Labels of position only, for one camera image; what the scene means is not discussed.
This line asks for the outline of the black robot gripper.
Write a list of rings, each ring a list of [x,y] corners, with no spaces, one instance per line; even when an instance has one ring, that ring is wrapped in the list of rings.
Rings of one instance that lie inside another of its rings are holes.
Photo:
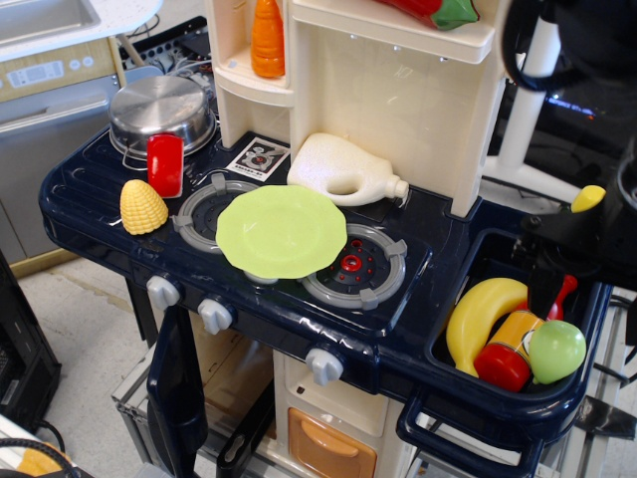
[[[547,316],[565,274],[606,284],[636,282],[636,145],[630,143],[604,196],[581,212],[529,215],[515,253],[533,262],[528,306]]]

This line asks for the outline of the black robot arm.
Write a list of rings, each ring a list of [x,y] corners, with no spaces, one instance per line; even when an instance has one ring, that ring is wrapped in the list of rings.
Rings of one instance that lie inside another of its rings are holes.
[[[557,26],[569,69],[549,77],[523,73],[514,58],[530,13]],[[515,1],[502,37],[503,60],[520,87],[546,93],[591,79],[614,88],[636,85],[636,4],[633,1]],[[528,305],[544,318],[565,275],[627,290],[636,288],[636,143],[631,141],[603,197],[581,212],[530,215],[517,247],[534,260]]]

